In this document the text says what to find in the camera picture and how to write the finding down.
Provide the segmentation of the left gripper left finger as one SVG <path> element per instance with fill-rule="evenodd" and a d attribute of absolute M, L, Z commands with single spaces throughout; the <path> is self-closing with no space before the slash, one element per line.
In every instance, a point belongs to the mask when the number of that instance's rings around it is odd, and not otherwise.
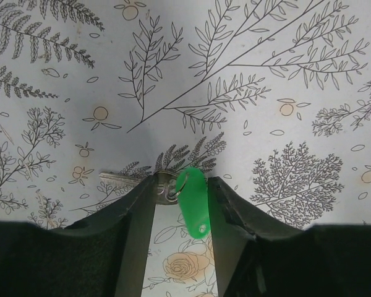
<path fill-rule="evenodd" d="M 0 221 L 0 296 L 140 296 L 156 178 L 66 228 Z"/>

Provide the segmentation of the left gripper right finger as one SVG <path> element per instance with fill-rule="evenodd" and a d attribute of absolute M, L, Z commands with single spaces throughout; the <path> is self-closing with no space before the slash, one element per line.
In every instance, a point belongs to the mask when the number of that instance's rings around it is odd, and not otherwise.
<path fill-rule="evenodd" d="M 208 179 L 220 296 L 371 296 L 371 225 L 291 227 Z"/>

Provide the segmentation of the green key tag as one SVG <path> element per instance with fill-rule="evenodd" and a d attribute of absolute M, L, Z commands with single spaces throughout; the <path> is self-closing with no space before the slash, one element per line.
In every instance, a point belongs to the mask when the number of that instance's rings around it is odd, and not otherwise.
<path fill-rule="evenodd" d="M 178 205 L 188 235 L 202 239 L 210 232 L 208 187 L 200 169 L 187 168 L 179 174 L 158 170 L 145 182 L 124 173 L 100 173 L 110 186 L 131 186 L 132 190 L 115 203 L 101 209 L 90 220 L 100 226 L 115 224 L 124 218 L 137 223 L 143 239 L 151 235 L 155 207 Z"/>

